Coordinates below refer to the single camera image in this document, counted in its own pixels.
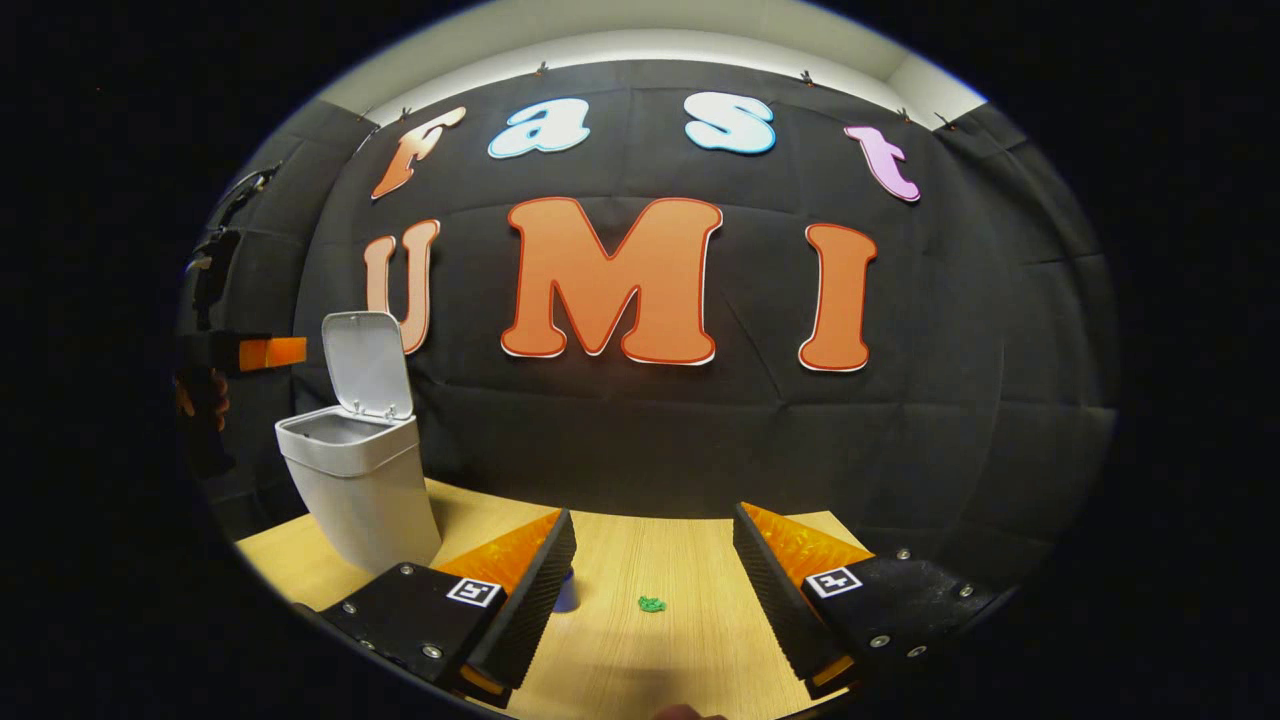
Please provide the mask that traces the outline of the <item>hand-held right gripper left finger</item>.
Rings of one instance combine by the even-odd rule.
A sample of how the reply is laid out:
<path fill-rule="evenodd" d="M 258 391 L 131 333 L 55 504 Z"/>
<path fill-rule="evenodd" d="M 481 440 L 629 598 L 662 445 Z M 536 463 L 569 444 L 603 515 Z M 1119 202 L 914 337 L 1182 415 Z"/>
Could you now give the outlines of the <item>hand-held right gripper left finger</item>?
<path fill-rule="evenodd" d="M 557 509 L 429 568 L 398 562 L 319 611 L 317 626 L 434 689 L 506 708 L 572 569 Z"/>

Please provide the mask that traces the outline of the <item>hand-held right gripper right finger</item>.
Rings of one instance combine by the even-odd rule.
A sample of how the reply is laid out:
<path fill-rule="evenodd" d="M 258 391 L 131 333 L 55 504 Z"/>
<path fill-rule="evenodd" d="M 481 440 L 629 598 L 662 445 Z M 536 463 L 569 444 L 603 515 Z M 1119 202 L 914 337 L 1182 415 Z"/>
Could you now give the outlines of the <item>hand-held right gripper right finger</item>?
<path fill-rule="evenodd" d="M 933 562 L 874 555 L 756 505 L 733 506 L 733 548 L 812 700 L 901 676 L 1001 606 Z"/>

